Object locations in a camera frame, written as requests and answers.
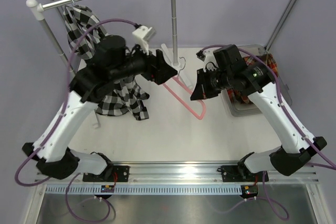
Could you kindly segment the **pink hanger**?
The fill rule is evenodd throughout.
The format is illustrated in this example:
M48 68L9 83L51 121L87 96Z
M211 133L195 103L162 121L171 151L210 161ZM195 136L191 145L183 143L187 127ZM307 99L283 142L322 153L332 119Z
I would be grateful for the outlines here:
M180 58L183 62L176 67L177 75L172 78L172 82L177 85L180 90L175 90L170 87L169 84L163 84L163 87L175 98L187 111L196 119L202 120L206 114L206 105L203 101L196 100L190 101L190 95L192 90L190 88L191 83L185 77L184 70L186 68L186 59L184 57ZM195 110L192 103L198 103L200 105L200 110Z

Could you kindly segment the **black white checkered shirt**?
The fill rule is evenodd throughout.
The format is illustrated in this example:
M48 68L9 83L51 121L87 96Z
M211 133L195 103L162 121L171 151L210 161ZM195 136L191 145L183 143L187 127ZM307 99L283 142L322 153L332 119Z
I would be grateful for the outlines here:
M70 50L73 50L79 38L91 26L100 22L89 7L82 5L65 6L63 16ZM91 63L97 44L108 35L103 25L98 26L79 44L75 55L86 64ZM114 87L115 89L99 103L96 113L105 116L121 116L130 112L137 121L149 118L143 101L149 99L150 95L143 91L134 77L117 81Z

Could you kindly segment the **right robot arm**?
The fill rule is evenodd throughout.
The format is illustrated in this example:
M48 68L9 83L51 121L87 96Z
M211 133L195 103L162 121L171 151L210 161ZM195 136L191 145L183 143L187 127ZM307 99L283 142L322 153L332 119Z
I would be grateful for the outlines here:
M215 98L223 90L236 90L247 97L272 126L281 145L245 155L237 163L238 176L250 180L268 170L290 176L307 165L327 142L300 122L283 98L276 74L257 56L248 64L241 52L236 45L216 46L210 54L201 49L196 55L204 66L196 71L191 100Z

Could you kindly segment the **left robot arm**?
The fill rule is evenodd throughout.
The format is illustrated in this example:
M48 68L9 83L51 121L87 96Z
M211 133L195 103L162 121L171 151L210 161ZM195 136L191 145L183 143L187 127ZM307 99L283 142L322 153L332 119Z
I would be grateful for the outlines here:
M65 179L83 173L99 182L113 179L113 163L102 153L86 154L68 147L85 118L114 89L117 81L140 74L148 81L161 85L177 75L168 65L161 50L144 52L135 45L132 53L126 52L126 42L121 36L109 35L96 46L92 62L79 70L69 85L66 102L43 136L33 143L25 143L23 152L35 160L43 174L55 179Z

